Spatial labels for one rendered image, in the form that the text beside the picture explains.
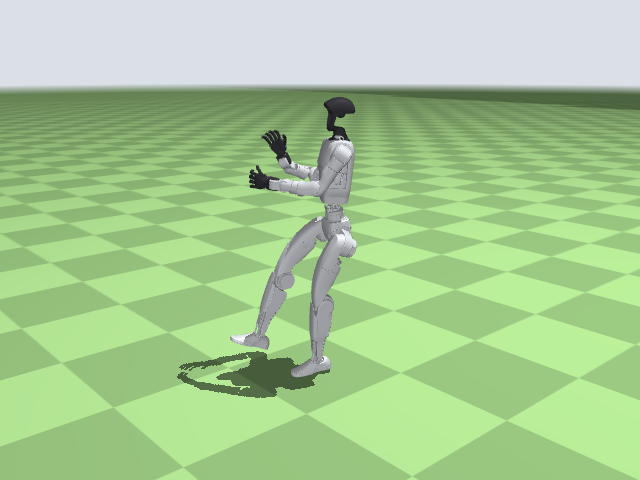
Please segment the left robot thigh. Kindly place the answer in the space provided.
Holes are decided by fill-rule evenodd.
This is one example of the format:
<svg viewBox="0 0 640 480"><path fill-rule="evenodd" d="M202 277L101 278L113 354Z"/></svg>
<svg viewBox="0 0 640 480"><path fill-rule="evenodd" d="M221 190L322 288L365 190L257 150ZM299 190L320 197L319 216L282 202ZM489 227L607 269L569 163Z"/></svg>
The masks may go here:
<svg viewBox="0 0 640 480"><path fill-rule="evenodd" d="M341 229L333 235L324 247L314 270L311 288L312 304L315 311L324 299L333 299L328 295L342 263L338 256L351 257L357 248L357 242L350 233Z"/></svg>

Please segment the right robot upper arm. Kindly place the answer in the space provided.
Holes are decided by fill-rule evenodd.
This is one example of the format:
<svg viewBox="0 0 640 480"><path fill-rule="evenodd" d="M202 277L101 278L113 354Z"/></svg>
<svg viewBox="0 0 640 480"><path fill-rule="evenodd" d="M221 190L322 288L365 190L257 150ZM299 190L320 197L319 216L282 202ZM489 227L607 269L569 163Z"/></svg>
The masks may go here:
<svg viewBox="0 0 640 480"><path fill-rule="evenodd" d="M323 142L324 142L326 139L327 139L327 138L325 138L325 139L323 140ZM322 144L323 144L323 142L322 142ZM318 157L318 159L319 159L319 157ZM317 163L318 163L318 160L317 160ZM309 170L310 170L310 173L308 174L308 176L309 176L309 180L310 180L310 181L319 181L319 164L318 164L318 166L317 166L317 167L312 167L312 168L310 168Z"/></svg>

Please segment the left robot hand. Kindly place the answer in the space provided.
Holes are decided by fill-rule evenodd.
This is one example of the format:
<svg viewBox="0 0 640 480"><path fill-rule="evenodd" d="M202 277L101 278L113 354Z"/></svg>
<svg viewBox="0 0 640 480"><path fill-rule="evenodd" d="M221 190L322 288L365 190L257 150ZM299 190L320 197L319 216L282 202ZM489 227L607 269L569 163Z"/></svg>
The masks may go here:
<svg viewBox="0 0 640 480"><path fill-rule="evenodd" d="M267 177L266 174L263 174L262 171L260 170L259 166L256 166L256 169L259 173L255 173L254 170L250 170L251 175L249 175L249 178L251 180L249 180L249 183L255 184L255 185L250 185L250 188L257 188L257 189L269 189L269 180L280 180L279 178L276 177ZM254 176L253 176L254 175ZM253 181L254 180L254 181ZM272 191L278 191L278 190L272 190Z"/></svg>

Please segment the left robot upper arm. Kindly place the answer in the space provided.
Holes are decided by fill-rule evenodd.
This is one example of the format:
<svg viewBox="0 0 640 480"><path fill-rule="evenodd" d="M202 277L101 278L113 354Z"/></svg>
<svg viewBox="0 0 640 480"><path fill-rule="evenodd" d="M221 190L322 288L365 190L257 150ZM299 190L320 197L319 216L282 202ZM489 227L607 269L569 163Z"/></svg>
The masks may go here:
<svg viewBox="0 0 640 480"><path fill-rule="evenodd" d="M343 144L336 146L331 153L329 161L321 172L320 180L315 181L319 184L320 190L317 194L311 196L322 196L334 181L341 169L350 161L351 157L351 150L347 146Z"/></svg>

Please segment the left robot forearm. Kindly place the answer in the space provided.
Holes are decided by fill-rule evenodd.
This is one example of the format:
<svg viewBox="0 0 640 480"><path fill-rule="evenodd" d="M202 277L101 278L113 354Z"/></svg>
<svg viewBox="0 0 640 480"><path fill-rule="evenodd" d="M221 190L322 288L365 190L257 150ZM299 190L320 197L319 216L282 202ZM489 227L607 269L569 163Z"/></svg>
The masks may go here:
<svg viewBox="0 0 640 480"><path fill-rule="evenodd" d="M297 194L298 196L315 195L319 192L320 186L315 181L294 181L289 179L269 180L269 189L278 190L283 193L289 192L291 194Z"/></svg>

